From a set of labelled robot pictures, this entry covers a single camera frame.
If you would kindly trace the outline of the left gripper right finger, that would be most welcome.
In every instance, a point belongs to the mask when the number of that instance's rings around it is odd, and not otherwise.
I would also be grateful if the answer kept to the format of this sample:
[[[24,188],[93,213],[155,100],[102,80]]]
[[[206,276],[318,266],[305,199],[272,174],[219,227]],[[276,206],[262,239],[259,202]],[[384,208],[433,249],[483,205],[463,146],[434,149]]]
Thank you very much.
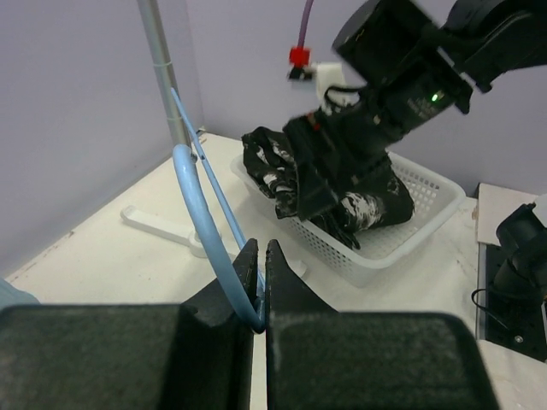
[[[456,316],[339,312],[266,251],[271,409],[496,409],[478,345]]]

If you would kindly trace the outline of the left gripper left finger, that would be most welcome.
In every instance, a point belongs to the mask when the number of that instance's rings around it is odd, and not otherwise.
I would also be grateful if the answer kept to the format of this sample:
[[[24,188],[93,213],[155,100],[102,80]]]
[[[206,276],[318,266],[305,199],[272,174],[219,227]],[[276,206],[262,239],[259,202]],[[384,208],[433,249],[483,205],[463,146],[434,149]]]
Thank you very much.
[[[1,313],[4,409],[246,409],[253,333],[218,281],[180,304]]]

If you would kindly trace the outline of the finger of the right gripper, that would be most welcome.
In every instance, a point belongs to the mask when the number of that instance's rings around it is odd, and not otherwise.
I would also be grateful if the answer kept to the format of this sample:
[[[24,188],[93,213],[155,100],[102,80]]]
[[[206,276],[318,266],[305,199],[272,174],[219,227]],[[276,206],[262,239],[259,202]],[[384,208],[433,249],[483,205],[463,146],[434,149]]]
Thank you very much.
[[[297,162],[297,217],[310,220],[338,206],[339,161]]]

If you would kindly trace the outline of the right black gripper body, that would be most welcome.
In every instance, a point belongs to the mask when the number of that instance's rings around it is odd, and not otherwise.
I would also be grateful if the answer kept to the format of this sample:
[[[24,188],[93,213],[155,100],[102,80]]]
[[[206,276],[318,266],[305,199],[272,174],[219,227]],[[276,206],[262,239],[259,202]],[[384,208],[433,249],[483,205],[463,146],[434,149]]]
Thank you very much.
[[[385,188],[391,182],[391,114],[376,91],[358,91],[350,106],[330,115],[320,108],[283,127],[298,161],[339,161],[339,188]]]

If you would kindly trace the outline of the black white patterned trousers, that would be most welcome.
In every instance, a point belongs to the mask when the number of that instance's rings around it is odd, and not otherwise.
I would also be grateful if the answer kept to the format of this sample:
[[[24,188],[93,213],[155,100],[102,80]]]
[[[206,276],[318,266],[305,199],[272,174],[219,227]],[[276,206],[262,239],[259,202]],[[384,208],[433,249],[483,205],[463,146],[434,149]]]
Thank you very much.
[[[295,160],[283,132],[257,127],[241,137],[243,163],[260,192],[274,200],[278,219],[308,220],[350,249],[356,235],[411,220],[415,202],[384,151],[367,161],[365,178],[339,191],[313,165]]]

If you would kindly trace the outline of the blue wire trouser hanger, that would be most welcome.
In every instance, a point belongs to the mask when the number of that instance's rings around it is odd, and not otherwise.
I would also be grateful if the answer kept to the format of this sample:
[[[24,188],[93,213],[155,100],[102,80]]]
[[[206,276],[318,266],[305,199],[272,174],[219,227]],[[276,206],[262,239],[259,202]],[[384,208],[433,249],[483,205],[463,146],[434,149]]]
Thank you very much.
[[[232,266],[232,261],[222,242],[215,220],[209,211],[209,205],[203,194],[203,189],[198,177],[196,161],[202,162],[203,169],[206,172],[217,201],[221,205],[226,222],[230,226],[232,235],[240,249],[246,244],[243,231],[209,164],[209,160],[199,142],[197,132],[191,125],[178,92],[174,88],[172,88],[170,92],[180,117],[191,135],[191,141],[193,142],[193,145],[184,145],[181,143],[175,145],[172,153],[174,170],[185,205],[191,216],[195,231],[209,259],[209,263],[215,272],[215,276],[218,279],[227,300],[230,302],[239,319],[251,328],[253,332],[260,334],[265,330],[265,279],[263,276],[258,277],[258,284],[255,285],[255,289],[251,292],[252,295],[258,297],[258,302],[252,302],[250,297],[247,296],[244,287],[235,272],[235,268]]]

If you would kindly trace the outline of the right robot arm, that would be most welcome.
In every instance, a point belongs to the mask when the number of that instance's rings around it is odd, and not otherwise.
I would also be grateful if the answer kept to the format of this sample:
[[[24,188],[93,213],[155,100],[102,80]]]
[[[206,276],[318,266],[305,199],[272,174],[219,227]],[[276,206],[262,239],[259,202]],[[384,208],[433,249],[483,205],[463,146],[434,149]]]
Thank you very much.
[[[372,173],[373,159],[447,108],[467,114],[474,91],[509,71],[546,63],[543,1],[458,1],[438,25],[413,1],[367,1],[333,50],[364,81],[356,102],[321,106],[284,128],[297,165],[297,217],[338,205]]]

